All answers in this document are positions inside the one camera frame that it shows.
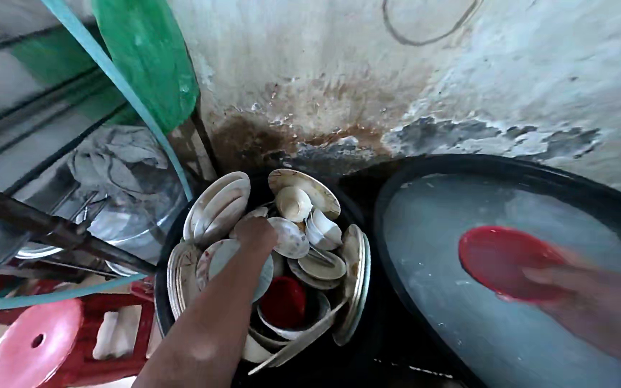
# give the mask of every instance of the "red plate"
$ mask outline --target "red plate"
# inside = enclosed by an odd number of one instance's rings
[[[514,299],[546,302],[567,294],[560,287],[540,285],[524,276],[523,268],[543,269],[565,264],[548,243],[503,226],[480,226],[459,240],[461,266],[480,284]]]

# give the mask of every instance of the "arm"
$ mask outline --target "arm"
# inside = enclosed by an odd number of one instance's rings
[[[571,291],[570,297],[539,308],[575,336],[621,359],[621,273],[565,265],[524,269],[524,274]]]
[[[174,323],[134,388],[230,386],[246,341],[253,292],[277,243],[264,218],[241,223],[237,235],[240,250]]]

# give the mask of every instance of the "metal rod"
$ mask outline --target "metal rod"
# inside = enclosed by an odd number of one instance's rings
[[[86,75],[90,75],[92,73],[94,73],[96,70],[98,70],[99,67],[97,66],[92,66],[90,69],[83,71],[82,73],[78,74],[78,75],[74,75],[73,77],[60,82],[59,84],[56,84],[54,86],[52,86],[51,88],[47,88],[44,91],[41,91],[39,93],[33,93],[30,96],[28,96],[25,99],[22,99],[19,103],[17,103],[15,106],[12,106],[11,108],[8,109],[4,109],[2,111],[0,111],[0,120],[5,119],[7,116],[12,115],[13,113],[15,113],[18,110],[22,110],[23,108],[25,108],[26,106],[30,105],[31,103],[38,101],[39,99],[52,94],[56,91],[61,90],[63,87],[68,86],[74,82],[76,82],[77,80],[84,78]]]
[[[103,85],[103,86],[101,86],[99,88],[96,88],[96,89],[92,90],[90,93],[82,96],[78,101],[74,101],[73,103],[69,103],[67,106],[59,109],[56,112],[54,112],[53,114],[51,114],[51,116],[46,117],[45,119],[43,119],[39,123],[37,123],[34,126],[32,126],[32,128],[28,129],[27,131],[23,132],[22,134],[16,136],[15,138],[11,139],[10,141],[6,142],[4,145],[1,145],[0,146],[0,154],[4,153],[6,150],[8,150],[9,148],[15,146],[16,144],[22,142],[23,140],[29,138],[31,135],[36,133],[38,130],[40,130],[40,129],[44,128],[45,126],[47,126],[50,122],[56,120],[57,118],[59,118],[60,116],[62,116],[66,112],[68,112],[69,110],[73,109],[76,105],[82,103],[83,101],[87,100],[88,98],[92,97],[93,95],[96,95],[96,94],[100,93],[101,91],[104,91],[107,88],[108,88],[108,85]]]
[[[67,250],[84,251],[102,260],[147,275],[152,275],[157,271],[155,265],[99,240],[87,231],[79,234],[78,225],[73,222],[62,217],[49,216],[2,193],[0,193],[0,220],[36,234],[37,239],[43,244]]]
[[[4,190],[5,196],[11,196],[21,190],[26,184],[29,184],[35,178],[39,177],[39,175],[44,172],[46,169],[51,167],[57,160],[61,159],[65,154],[73,151],[78,145],[82,143],[86,137],[90,136],[96,129],[98,129],[102,124],[106,123],[109,119],[114,117],[116,113],[120,112],[128,105],[128,102],[124,102],[123,104],[117,106],[114,110],[109,112],[108,115],[99,119],[96,123],[85,129],[80,135],[76,136],[73,140],[68,142],[65,146],[61,147],[57,152],[51,154],[47,159],[43,160],[35,166],[32,170],[23,175],[20,179],[15,181],[8,189]]]
[[[80,265],[80,264],[68,264],[68,263],[64,263],[64,262],[56,262],[54,260],[48,260],[48,259],[40,259],[38,260],[39,262],[43,262],[43,263],[47,263],[47,264],[54,264],[54,265],[58,265],[60,267],[66,267],[66,268],[73,268],[73,269],[80,269],[81,271],[88,271],[91,273],[96,273],[97,275],[102,275],[102,276],[110,276],[112,278],[118,278],[119,275],[113,272],[107,272],[107,271],[102,271],[99,269],[93,269],[90,267],[86,267],[84,265]]]

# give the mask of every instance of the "drawn circle on wall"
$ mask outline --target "drawn circle on wall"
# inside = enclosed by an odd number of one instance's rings
[[[435,43],[461,28],[483,0],[383,0],[382,18],[392,37],[407,46]]]

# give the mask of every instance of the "blue hose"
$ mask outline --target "blue hose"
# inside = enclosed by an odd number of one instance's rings
[[[102,69],[102,71],[107,74],[109,79],[114,82],[116,87],[121,91],[126,100],[133,106],[133,108],[138,112],[138,115],[143,119],[143,121],[148,125],[150,131],[157,139],[157,142],[160,143],[162,148],[164,149],[167,157],[172,162],[174,169],[177,172],[179,177],[179,181],[181,181],[181,185],[184,187],[185,197],[188,201],[193,199],[193,192],[188,186],[188,181],[185,177],[184,168],[179,163],[177,159],[176,153],[174,153],[174,149],[169,144],[166,136],[162,133],[160,126],[157,125],[157,122],[152,117],[148,109],[145,107],[143,102],[140,100],[138,95],[133,91],[131,85],[126,81],[124,76],[121,74],[119,69],[114,66],[112,60],[109,59],[107,54],[102,50],[96,40],[92,37],[91,33],[85,28],[85,26],[78,20],[76,15],[71,11],[71,9],[66,5],[64,0],[42,0],[42,2],[47,5],[47,8],[56,16],[57,19],[63,24],[66,29],[73,35],[73,37],[81,44],[83,49],[85,49],[88,54],[97,62],[97,65]],[[0,297],[0,310],[2,309],[15,309],[17,307],[27,307],[33,306],[35,304],[43,304],[43,303],[51,303],[57,302],[64,299],[70,299],[72,297],[81,297],[85,295],[96,294],[98,292],[106,291],[111,288],[115,288],[118,286],[123,286],[128,283],[134,282],[136,280],[140,280],[145,278],[146,275],[133,275],[127,278],[120,278],[115,280],[110,280],[109,282],[105,282],[99,285],[76,288],[73,290],[66,290],[55,292],[51,294],[43,294],[43,295],[31,295],[31,296],[17,296],[17,297]]]

